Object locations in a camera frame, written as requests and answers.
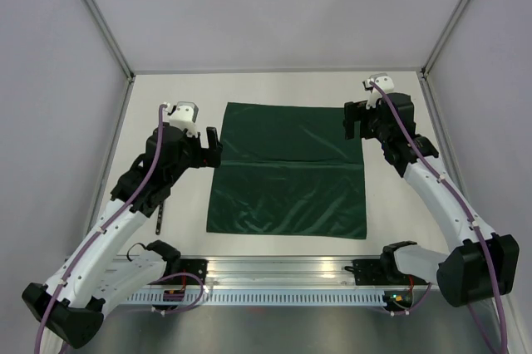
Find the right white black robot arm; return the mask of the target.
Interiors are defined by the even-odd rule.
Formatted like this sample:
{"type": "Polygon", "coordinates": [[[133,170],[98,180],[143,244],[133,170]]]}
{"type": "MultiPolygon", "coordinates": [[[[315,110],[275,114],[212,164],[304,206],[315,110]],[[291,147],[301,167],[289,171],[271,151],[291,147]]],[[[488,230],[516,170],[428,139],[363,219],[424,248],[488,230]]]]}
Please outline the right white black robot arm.
{"type": "Polygon", "coordinates": [[[520,248],[515,238],[489,226],[456,188],[436,147],[416,133],[409,95],[392,93],[344,105],[346,139],[377,140],[384,158],[419,195],[446,240],[448,253],[414,241],[382,250],[379,272],[389,283],[407,275],[435,284],[453,307],[506,295],[513,289],[520,248]]]}

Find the dark green cloth napkin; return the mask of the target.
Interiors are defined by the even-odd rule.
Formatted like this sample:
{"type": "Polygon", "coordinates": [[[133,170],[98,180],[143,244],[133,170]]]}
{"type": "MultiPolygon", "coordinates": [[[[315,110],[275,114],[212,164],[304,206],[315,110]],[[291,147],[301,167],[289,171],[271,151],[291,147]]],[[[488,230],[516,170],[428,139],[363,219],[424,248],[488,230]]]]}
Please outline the dark green cloth napkin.
{"type": "Polygon", "coordinates": [[[207,232],[365,239],[362,140],[342,123],[341,108],[228,103],[207,232]]]}

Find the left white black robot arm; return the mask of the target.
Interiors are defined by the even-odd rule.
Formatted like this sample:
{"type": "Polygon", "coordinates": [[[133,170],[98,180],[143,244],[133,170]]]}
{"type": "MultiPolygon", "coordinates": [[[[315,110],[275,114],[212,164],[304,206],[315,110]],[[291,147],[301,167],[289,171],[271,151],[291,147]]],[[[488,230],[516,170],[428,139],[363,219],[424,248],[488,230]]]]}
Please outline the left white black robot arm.
{"type": "Polygon", "coordinates": [[[180,251],[155,240],[120,271],[107,267],[132,234],[170,197],[173,185],[190,169],[217,168],[222,144],[217,130],[206,130],[208,145],[187,129],[159,123],[131,167],[118,179],[91,232],[45,283],[29,283],[22,300],[46,330],[74,349],[85,346],[109,313],[145,285],[204,279],[180,264],[180,251]]]}

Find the silver fork with dark handle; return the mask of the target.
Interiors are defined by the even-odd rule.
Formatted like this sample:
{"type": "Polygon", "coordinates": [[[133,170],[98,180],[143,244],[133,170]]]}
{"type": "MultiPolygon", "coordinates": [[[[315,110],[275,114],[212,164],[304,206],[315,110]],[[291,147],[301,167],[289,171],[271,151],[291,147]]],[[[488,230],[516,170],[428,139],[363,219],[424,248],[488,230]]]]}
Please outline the silver fork with dark handle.
{"type": "Polygon", "coordinates": [[[155,224],[155,234],[159,236],[162,230],[163,217],[164,217],[165,201],[163,201],[158,208],[157,219],[155,224]]]}

